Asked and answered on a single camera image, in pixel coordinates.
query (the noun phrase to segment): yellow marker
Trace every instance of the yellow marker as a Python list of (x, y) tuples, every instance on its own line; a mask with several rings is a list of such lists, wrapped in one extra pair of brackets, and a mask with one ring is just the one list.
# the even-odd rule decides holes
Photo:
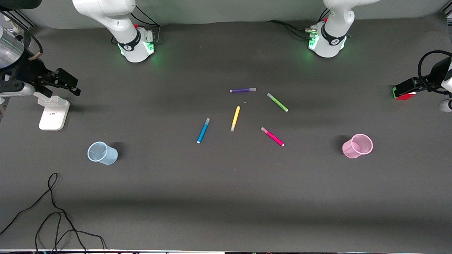
[(235, 129), (235, 124), (237, 123), (237, 118), (239, 118), (240, 106), (235, 109), (234, 120), (232, 120), (231, 132)]

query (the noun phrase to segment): blue plastic cup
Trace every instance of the blue plastic cup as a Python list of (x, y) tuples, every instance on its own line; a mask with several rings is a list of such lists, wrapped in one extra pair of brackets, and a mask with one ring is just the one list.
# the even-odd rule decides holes
[(96, 142), (88, 148), (88, 159), (105, 165), (113, 164), (118, 159), (118, 151), (104, 142)]

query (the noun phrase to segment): purple marker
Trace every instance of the purple marker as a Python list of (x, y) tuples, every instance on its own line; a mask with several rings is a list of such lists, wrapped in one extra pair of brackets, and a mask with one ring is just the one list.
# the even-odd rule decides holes
[(232, 89), (231, 93), (241, 93), (241, 92), (255, 92), (256, 88), (245, 88), (245, 89)]

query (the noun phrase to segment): metal cylinder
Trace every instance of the metal cylinder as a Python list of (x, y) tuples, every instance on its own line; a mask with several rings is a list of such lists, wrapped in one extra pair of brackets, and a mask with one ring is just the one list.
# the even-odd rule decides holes
[(0, 29), (0, 69), (15, 63), (24, 52), (24, 44), (6, 30)]

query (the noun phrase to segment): cable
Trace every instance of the cable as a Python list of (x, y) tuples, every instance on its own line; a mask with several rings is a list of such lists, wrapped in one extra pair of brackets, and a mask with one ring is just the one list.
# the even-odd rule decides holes
[[(74, 224), (73, 224), (72, 221), (69, 219), (67, 212), (66, 212), (63, 208), (60, 208), (60, 207), (58, 207), (58, 206), (55, 204), (55, 198), (54, 198), (54, 196), (53, 196), (53, 187), (55, 186), (57, 180), (58, 180), (58, 173), (53, 173), (53, 174), (51, 174), (50, 177), (49, 177), (49, 179), (48, 179), (48, 181), (47, 181), (47, 187), (48, 187), (48, 190), (45, 191), (45, 192), (38, 198), (38, 200), (37, 200), (33, 205), (31, 205), (31, 206), (28, 207), (27, 209), (24, 209), (24, 210), (20, 211), (20, 212), (14, 217), (14, 219), (13, 219), (13, 220), (12, 220), (12, 221), (11, 221), (11, 222), (10, 222), (10, 223), (9, 223), (9, 224), (8, 224), (8, 225), (0, 232), (0, 235), (3, 234), (3, 233), (4, 233), (4, 232), (5, 232), (5, 231), (13, 224), (13, 222), (16, 220), (16, 218), (17, 218), (22, 212), (24, 212), (24, 211), (26, 211), (26, 210), (31, 209), (32, 207), (34, 207), (34, 206), (42, 199), (42, 197), (44, 197), (44, 195), (46, 195), (47, 193), (50, 192), (53, 207), (56, 208), (56, 209), (58, 209), (58, 210), (60, 210), (60, 211), (58, 211), (58, 212), (52, 212), (52, 213), (50, 213), (49, 215), (47, 215), (47, 217), (44, 219), (44, 221), (43, 221), (43, 222), (41, 223), (41, 225), (39, 226), (39, 228), (38, 228), (38, 230), (37, 230), (37, 232), (36, 232), (36, 235), (35, 235), (35, 240), (34, 240), (34, 244), (35, 244), (35, 248), (36, 248), (36, 253), (38, 253), (38, 237), (39, 237), (39, 233), (41, 232), (41, 229), (42, 229), (42, 227), (44, 226), (44, 224), (46, 223), (46, 221), (47, 221), (51, 216), (53, 216), (53, 215), (55, 215), (55, 214), (58, 214), (59, 219), (58, 219), (58, 224), (57, 224), (57, 227), (56, 227), (56, 231), (57, 231), (57, 232), (56, 232), (56, 236), (55, 236), (55, 246), (54, 246), (54, 248), (52, 249), (52, 251), (50, 252), (50, 254), (53, 253), (53, 250), (55, 250), (56, 252), (58, 252), (58, 248), (57, 248), (58, 243), (61, 241), (61, 239), (62, 239), (68, 232), (71, 232), (71, 231), (74, 231), (74, 232), (75, 232), (75, 235), (76, 235), (76, 237), (77, 237), (77, 240), (78, 240), (80, 246), (81, 246), (85, 251), (88, 251), (88, 250), (87, 250), (87, 248), (83, 245), (83, 243), (82, 243), (82, 241), (81, 241), (81, 239), (80, 239), (79, 233), (81, 233), (81, 234), (86, 234), (86, 235), (90, 235), (90, 236), (95, 236), (95, 237), (100, 238), (101, 241), (102, 241), (102, 247), (104, 248), (104, 252), (105, 252), (105, 249), (106, 249), (106, 247), (107, 247), (107, 244), (105, 243), (105, 240), (103, 239), (103, 237), (101, 237), (101, 236), (99, 236), (99, 235), (95, 235), (95, 234), (91, 234), (91, 233), (88, 233), (88, 232), (84, 232), (84, 231), (80, 231), (80, 230), (75, 229)], [(64, 215), (64, 217), (66, 218), (67, 222), (70, 224), (70, 226), (71, 226), (72, 229), (66, 231), (66, 232), (60, 237), (60, 239), (57, 240), (57, 239), (58, 239), (58, 232), (59, 232), (59, 229), (60, 229), (60, 223), (61, 223), (61, 219), (62, 219), (62, 216), (61, 216), (61, 215)]]
[(25, 22), (27, 22), (30, 27), (35, 27), (35, 25), (33, 25), (28, 19), (26, 19), (24, 15), (22, 15), (18, 10), (14, 10), (14, 12), (17, 13), (17, 15), (19, 15), (23, 20), (25, 20)]
[(328, 13), (330, 13), (330, 10), (328, 10), (325, 14), (323, 14), (323, 12), (322, 12), (322, 15), (320, 15), (320, 18), (319, 18), (319, 22), (328, 14)]
[(140, 9), (140, 7), (138, 7), (138, 5), (135, 5), (135, 6), (137, 7), (137, 9), (138, 9), (141, 13), (143, 13), (150, 21), (152, 21), (152, 22), (154, 22), (154, 23), (151, 24), (151, 23), (144, 22), (144, 21), (140, 20), (139, 18), (135, 17), (135, 15), (133, 15), (133, 13), (130, 13), (130, 14), (132, 15), (132, 17), (134, 17), (136, 20), (138, 20), (138, 21), (140, 21), (140, 22), (142, 22), (142, 23), (145, 23), (145, 24), (148, 24), (148, 25), (151, 25), (151, 26), (157, 26), (157, 27), (159, 27), (158, 32), (157, 32), (157, 39), (155, 40), (155, 43), (159, 42), (159, 40), (160, 40), (160, 29), (161, 29), (162, 26), (160, 26), (157, 22), (155, 22), (153, 19), (151, 19), (144, 11), (142, 11), (142, 10)]
[(102, 242), (102, 248), (103, 248), (103, 250), (104, 250), (104, 253), (105, 253), (105, 250), (108, 249), (107, 243), (105, 242), (104, 238), (101, 237), (100, 235), (95, 235), (95, 234), (91, 234), (91, 233), (84, 232), (84, 231), (80, 231), (80, 230), (69, 229), (68, 231), (64, 232), (64, 234), (63, 234), (63, 235), (60, 237), (60, 239), (56, 242), (55, 247), (54, 247), (55, 250), (57, 250), (57, 249), (56, 249), (56, 246), (60, 243), (60, 241), (63, 239), (63, 237), (64, 237), (67, 233), (72, 232), (72, 231), (76, 231), (76, 232), (78, 232), (78, 233), (82, 233), (82, 234), (85, 234), (85, 235), (90, 235), (90, 236), (98, 237), (98, 238), (100, 239), (100, 241)]
[(162, 28), (162, 26), (159, 26), (159, 31), (157, 32), (157, 40), (155, 41), (156, 43), (160, 40), (160, 28)]
[(435, 93), (437, 93), (437, 94), (450, 94), (449, 91), (438, 91), (437, 88), (432, 88), (432, 87), (430, 87), (429, 85), (427, 85), (427, 83), (424, 81), (424, 78), (422, 77), (422, 74), (421, 74), (422, 63), (424, 62), (424, 59), (425, 59), (426, 57), (428, 57), (429, 55), (434, 54), (434, 53), (440, 53), (440, 54), (444, 54), (444, 55), (447, 55), (447, 56), (451, 56), (451, 57), (452, 57), (452, 53), (447, 52), (447, 51), (444, 51), (444, 50), (433, 50), (433, 51), (427, 52), (425, 55), (422, 56), (421, 60), (419, 60), (419, 64), (418, 64), (418, 77), (419, 77), (419, 79), (421, 80), (422, 84), (427, 88), (427, 91), (430, 90), (430, 91), (435, 92)]
[(133, 15), (133, 13), (130, 13), (130, 15), (132, 15), (132, 17), (134, 17), (136, 20), (140, 21), (141, 23), (145, 23), (145, 24), (151, 25), (151, 26), (159, 26), (159, 25), (157, 25), (157, 24), (151, 24), (151, 23), (144, 22), (143, 20), (141, 20), (141, 19), (135, 17), (135, 15)]
[(112, 39), (110, 40), (110, 42), (111, 42), (113, 45), (117, 45), (118, 41), (116, 41), (116, 43), (114, 43), (114, 42), (113, 42), (113, 39), (116, 39), (116, 38), (114, 37), (114, 35), (112, 36)]
[(293, 35), (297, 36), (298, 38), (301, 38), (301, 39), (303, 39), (303, 40), (309, 40), (309, 38), (303, 37), (303, 36), (297, 34), (295, 31), (292, 30), (292, 29), (294, 29), (294, 30), (299, 31), (299, 32), (304, 32), (304, 31), (305, 31), (304, 29), (297, 28), (297, 27), (295, 27), (295, 26), (292, 26), (292, 25), (289, 24), (289, 23), (286, 23), (286, 22), (283, 22), (283, 21), (280, 21), (280, 20), (269, 20), (269, 21), (267, 21), (267, 22), (281, 24), (281, 25), (283, 25), (285, 28), (287, 28), (287, 30), (289, 30), (289, 32), (291, 32)]
[(55, 183), (56, 183), (56, 182), (54, 182), (54, 183), (52, 184), (52, 186), (51, 186), (46, 192), (44, 192), (44, 193), (38, 198), (38, 200), (36, 200), (36, 202), (35, 202), (33, 205), (31, 205), (31, 206), (30, 206), (29, 208), (27, 208), (27, 209), (23, 209), (22, 211), (18, 212), (18, 213), (16, 214), (16, 216), (14, 217), (14, 219), (6, 226), (6, 228), (4, 228), (4, 229), (0, 232), (0, 235), (2, 235), (2, 234), (3, 234), (3, 233), (11, 226), (11, 224), (13, 224), (13, 222), (17, 219), (17, 217), (18, 217), (21, 213), (23, 213), (24, 211), (26, 211), (26, 210), (32, 208), (33, 206), (35, 206), (35, 205), (41, 200), (41, 198), (44, 197), (44, 195), (46, 195), (48, 192), (50, 192), (50, 189), (53, 188), (53, 186), (55, 185)]
[(151, 19), (146, 13), (144, 13), (144, 12), (140, 9), (140, 7), (138, 7), (138, 5), (136, 5), (136, 7), (137, 7), (137, 9), (138, 9), (141, 13), (143, 13), (149, 20), (151, 20), (152, 22), (154, 22), (154, 24), (160, 26), (159, 24), (157, 24), (157, 22), (155, 22), (153, 19)]
[(13, 18), (15, 18), (18, 22), (20, 22), (23, 26), (27, 26), (22, 20), (18, 19), (14, 14), (11, 13), (11, 11), (8, 11), (8, 14), (11, 15)]
[(301, 31), (301, 32), (304, 32), (304, 31), (305, 31), (304, 29), (301, 29), (301, 28), (292, 26), (291, 24), (286, 23), (286, 22), (281, 21), (281, 20), (269, 20), (269, 21), (267, 21), (267, 22), (278, 23), (278, 24), (281, 24), (281, 25), (283, 25), (283, 26), (287, 26), (287, 27), (290, 27), (290, 28), (292, 28), (292, 29), (294, 29), (294, 30)]
[(39, 47), (39, 52), (40, 52), (41, 54), (43, 54), (42, 46), (41, 46), (41, 44), (39, 43), (38, 39), (36, 39), (36, 37), (35, 37), (35, 36), (34, 36), (34, 35), (33, 35), (26, 27), (24, 27), (23, 25), (21, 25), (17, 20), (15, 20), (15, 19), (12, 18), (11, 16), (9, 16), (6, 12), (0, 10), (0, 13), (2, 13), (3, 15), (5, 15), (6, 17), (8, 17), (10, 20), (12, 20), (14, 23), (16, 23), (20, 28), (22, 28), (24, 31), (26, 31), (26, 32), (31, 36), (31, 38), (33, 38), (33, 40), (36, 42), (36, 44), (38, 45), (38, 47)]
[(449, 8), (449, 6), (451, 6), (452, 5), (452, 2), (451, 3), (449, 3), (446, 7), (444, 7), (443, 8), (443, 11), (445, 11), (447, 8)]
[(330, 10), (328, 8), (326, 8), (322, 14), (320, 14), (320, 18), (319, 18), (319, 22), (322, 20), (323, 17), (325, 17), (328, 13), (330, 12)]

